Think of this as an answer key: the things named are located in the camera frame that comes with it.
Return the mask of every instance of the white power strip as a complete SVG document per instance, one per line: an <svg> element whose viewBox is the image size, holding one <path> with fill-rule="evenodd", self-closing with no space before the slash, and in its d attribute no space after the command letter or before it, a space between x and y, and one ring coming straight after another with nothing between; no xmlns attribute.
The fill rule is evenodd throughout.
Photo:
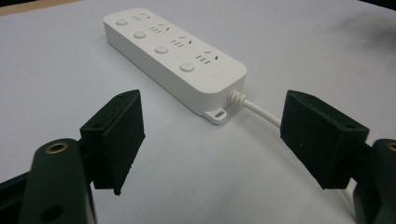
<svg viewBox="0 0 396 224"><path fill-rule="evenodd" d="M104 18L107 41L194 113L215 124L246 67L197 37L143 8Z"/></svg>

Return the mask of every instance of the table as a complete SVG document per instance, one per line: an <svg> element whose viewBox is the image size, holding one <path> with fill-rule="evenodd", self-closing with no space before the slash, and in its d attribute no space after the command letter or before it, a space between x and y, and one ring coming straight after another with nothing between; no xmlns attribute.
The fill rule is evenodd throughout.
<svg viewBox="0 0 396 224"><path fill-rule="evenodd" d="M99 223L355 223L270 123L194 115L106 42L105 15L143 7L247 67L245 94L281 117L304 91L395 138L396 12L355 0L86 0L0 17L0 181L114 95L139 89L147 138L120 197L94 190Z"/></svg>

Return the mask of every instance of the cable strain relief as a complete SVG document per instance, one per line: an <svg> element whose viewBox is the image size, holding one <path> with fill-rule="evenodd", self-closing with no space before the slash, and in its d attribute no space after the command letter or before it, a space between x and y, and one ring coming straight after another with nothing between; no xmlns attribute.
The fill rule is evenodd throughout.
<svg viewBox="0 0 396 224"><path fill-rule="evenodd" d="M241 106L244 105L244 102L245 102L246 98L247 97L246 97L245 94L243 94L243 93L241 93L239 91L234 91L230 95L229 100L230 100L230 104L236 105L238 107L241 107Z"/></svg>

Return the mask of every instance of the power outlet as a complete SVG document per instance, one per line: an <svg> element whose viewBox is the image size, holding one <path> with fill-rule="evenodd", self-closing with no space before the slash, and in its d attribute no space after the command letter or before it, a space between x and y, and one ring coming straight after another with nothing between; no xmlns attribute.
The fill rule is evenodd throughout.
<svg viewBox="0 0 396 224"><path fill-rule="evenodd" d="M169 21L134 8L104 18L107 41L194 113L222 123L246 67Z"/></svg>

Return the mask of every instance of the white tabletop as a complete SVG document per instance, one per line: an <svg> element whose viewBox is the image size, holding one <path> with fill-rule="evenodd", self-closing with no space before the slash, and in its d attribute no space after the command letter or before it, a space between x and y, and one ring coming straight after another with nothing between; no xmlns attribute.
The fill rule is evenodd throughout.
<svg viewBox="0 0 396 224"><path fill-rule="evenodd" d="M281 117L287 90L314 94L396 138L396 12L356 0L84 0L0 17L0 182L139 89L147 138L120 197L94 190L99 223L355 223L270 123L229 109L215 126L106 42L102 19L143 7L247 67L245 94Z"/></svg>

